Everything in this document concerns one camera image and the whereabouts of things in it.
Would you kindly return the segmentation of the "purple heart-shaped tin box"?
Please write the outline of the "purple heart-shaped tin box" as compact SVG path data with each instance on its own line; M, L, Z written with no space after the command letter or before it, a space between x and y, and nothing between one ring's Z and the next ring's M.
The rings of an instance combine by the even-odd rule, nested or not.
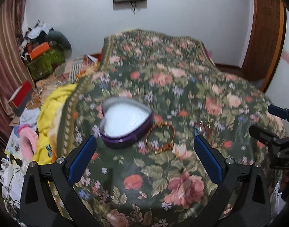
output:
M123 149L143 138L154 122L153 111L127 97L110 97L101 107L100 136L111 149Z

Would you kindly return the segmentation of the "floral green bedspread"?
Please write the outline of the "floral green bedspread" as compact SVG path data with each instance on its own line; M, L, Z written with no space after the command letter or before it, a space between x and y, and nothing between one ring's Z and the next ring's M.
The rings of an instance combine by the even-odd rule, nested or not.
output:
M99 124L110 97L151 108L152 131L127 148L108 148ZM266 146L249 135L253 124L287 135L269 105L254 85L218 70L201 41L125 31L104 39L98 71L80 79L65 102L57 154L96 138L96 152L73 187L101 226L189 226L217 189L193 149L198 131L224 157L261 163L274 190L281 174L269 167Z

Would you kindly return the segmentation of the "pink plush slipper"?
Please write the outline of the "pink plush slipper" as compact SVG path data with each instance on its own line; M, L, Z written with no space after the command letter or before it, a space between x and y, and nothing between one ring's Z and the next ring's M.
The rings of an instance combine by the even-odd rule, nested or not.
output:
M38 134L31 128L29 124L19 126L19 147L22 156L25 159L32 161L34 154L37 152Z

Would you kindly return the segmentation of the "brown wooden door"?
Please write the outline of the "brown wooden door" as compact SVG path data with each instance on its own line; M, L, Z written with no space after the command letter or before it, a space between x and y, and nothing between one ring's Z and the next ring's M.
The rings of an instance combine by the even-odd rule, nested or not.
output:
M275 74L285 39L286 7L282 0L254 0L249 46L242 74L266 92Z

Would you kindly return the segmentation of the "yellow blanket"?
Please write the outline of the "yellow blanket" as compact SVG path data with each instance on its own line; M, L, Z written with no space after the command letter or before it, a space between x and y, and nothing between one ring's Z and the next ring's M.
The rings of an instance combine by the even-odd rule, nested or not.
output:
M45 100L37 119L39 137L33 155L39 165L55 162L57 157L57 136L60 119L66 100L76 89L77 84L66 84L55 89Z

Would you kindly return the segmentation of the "red and white box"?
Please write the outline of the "red and white box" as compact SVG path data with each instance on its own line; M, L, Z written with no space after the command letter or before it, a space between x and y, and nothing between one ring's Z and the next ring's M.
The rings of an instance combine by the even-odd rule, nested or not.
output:
M8 104L12 108L16 116L20 116L28 101L30 101L34 88L31 83L27 80L23 82L13 93L8 100Z

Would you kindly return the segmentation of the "striped red curtain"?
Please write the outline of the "striped red curtain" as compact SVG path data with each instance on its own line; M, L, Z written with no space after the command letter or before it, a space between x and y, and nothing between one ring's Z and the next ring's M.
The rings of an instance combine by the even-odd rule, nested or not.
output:
M0 141L4 143L11 133L9 124L14 117L8 100L24 81L32 82L19 53L25 3L26 0L4 0L0 6Z

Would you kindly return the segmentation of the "striped patchwork quilt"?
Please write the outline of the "striped patchwork quilt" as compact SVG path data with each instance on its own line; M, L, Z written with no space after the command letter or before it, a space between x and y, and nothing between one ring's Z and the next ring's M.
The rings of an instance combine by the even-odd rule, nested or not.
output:
M95 72L98 70L100 62L98 58L85 54L77 58L71 59L59 65L54 72L46 79L39 80L36 83L35 92L42 94L45 91L52 91L66 84L74 84L80 76L87 72Z

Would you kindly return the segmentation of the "orange shoe box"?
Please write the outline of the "orange shoe box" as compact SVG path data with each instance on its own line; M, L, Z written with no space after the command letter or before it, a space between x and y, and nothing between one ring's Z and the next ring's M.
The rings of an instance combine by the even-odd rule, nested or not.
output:
M40 56L42 53L48 51L49 49L50 49L49 43L44 42L40 44L39 46L37 46L36 48L34 48L33 50L31 50L29 52L29 57L31 60L34 60L35 58Z

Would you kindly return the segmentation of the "dark grey bag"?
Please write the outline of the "dark grey bag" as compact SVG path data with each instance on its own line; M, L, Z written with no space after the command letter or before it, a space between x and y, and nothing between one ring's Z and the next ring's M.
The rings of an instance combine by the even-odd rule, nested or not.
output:
M69 40L59 31L51 30L46 35L46 41L54 46L60 47L65 55L65 58L70 58L72 55L72 46Z

